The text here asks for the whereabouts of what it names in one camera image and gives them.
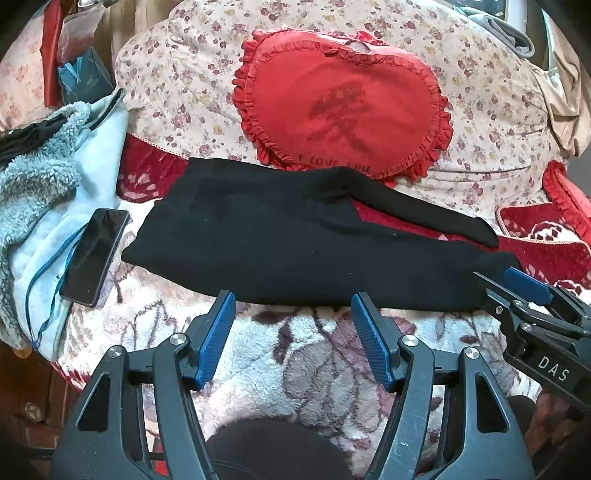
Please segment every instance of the bed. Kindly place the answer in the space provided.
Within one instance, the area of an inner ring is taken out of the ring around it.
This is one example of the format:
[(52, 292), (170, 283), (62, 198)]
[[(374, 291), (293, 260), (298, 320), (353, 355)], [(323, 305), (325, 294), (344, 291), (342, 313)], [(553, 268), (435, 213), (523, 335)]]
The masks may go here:
[[(499, 233), (520, 239), (524, 249), (560, 249), (558, 255), (575, 258), (581, 267), (558, 280), (591, 298), (585, 276), (591, 270), (585, 270), (591, 265), (589, 247), (552, 210), (541, 187), (547, 163), (566, 159), (548, 126), (529, 64), (476, 24), (430, 0), (364, 0), (354, 7), (350, 0), (185, 0), (167, 20), (131, 38), (117, 56), (114, 75), (129, 92), (129, 133), (176, 161), (193, 156), (257, 163), (232, 103), (231, 80), (250, 32), (282, 24), (319, 31), (363, 28), (431, 65), (449, 99), (454, 137), (425, 179), (401, 181), (396, 188), (479, 215)], [(132, 221), (99, 304), (95, 309), (74, 305), (61, 339), (54, 366), (79, 388), (111, 345), (155, 346), (183, 331), (214, 300), (121, 261), (122, 249), (170, 175), (153, 155), (147, 158), (119, 178), (125, 185), (121, 208), (130, 211)], [(499, 212), (499, 207), (506, 208)], [(538, 278), (551, 277), (542, 260), (527, 268)], [(477, 346), (507, 394), (536, 398), (539, 393), (539, 385), (502, 360), (504, 338), (484, 312), (383, 309), (382, 315), (432, 348), (459, 352)], [(147, 387), (144, 393), (147, 429), (157, 434), (153, 393)], [(426, 456), (439, 438), (442, 398), (436, 388)], [(244, 303), (238, 305), (214, 380), (194, 396), (206, 437), (237, 419), (286, 418), (329, 436), (349, 454), (355, 475), (366, 471), (393, 401), (371, 375), (349, 309)]]

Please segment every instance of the blue bag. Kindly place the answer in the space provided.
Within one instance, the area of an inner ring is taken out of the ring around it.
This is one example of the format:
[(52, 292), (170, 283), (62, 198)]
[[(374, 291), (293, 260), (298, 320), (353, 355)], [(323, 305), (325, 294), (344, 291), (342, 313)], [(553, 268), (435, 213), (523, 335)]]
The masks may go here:
[(113, 92), (111, 76), (94, 47), (74, 64), (57, 68), (64, 105), (77, 101), (94, 103)]

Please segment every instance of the red heart-shaped pillow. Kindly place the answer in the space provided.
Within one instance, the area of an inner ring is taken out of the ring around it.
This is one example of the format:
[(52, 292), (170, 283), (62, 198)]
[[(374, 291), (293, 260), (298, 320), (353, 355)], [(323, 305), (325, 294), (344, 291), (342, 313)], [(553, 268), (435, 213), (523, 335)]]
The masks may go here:
[(261, 163), (416, 181), (449, 146), (447, 98), (418, 57), (361, 30), (252, 35), (242, 44), (233, 100)]

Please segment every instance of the phone screen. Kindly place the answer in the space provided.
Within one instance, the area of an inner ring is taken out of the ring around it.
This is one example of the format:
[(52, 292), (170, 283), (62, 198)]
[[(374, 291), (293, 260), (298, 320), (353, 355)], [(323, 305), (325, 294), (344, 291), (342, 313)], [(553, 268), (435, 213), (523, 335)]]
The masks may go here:
[(115, 247), (129, 219), (125, 210), (98, 209), (80, 237), (66, 268), (60, 295), (68, 300), (96, 306)]

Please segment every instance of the blue gripper pad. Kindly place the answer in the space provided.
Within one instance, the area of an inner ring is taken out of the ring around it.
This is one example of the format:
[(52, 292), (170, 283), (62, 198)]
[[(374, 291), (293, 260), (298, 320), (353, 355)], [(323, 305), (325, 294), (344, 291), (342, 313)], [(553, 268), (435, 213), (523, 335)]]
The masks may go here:
[(233, 293), (229, 293), (199, 350), (199, 367), (195, 375), (195, 382), (200, 389), (215, 375), (235, 316), (236, 297)]
[(503, 286), (541, 307), (549, 305), (554, 298), (548, 285), (513, 267), (503, 272)]
[(359, 294), (351, 300), (351, 314), (376, 382), (382, 384), (386, 391), (391, 391), (394, 377), (390, 371), (389, 351)]

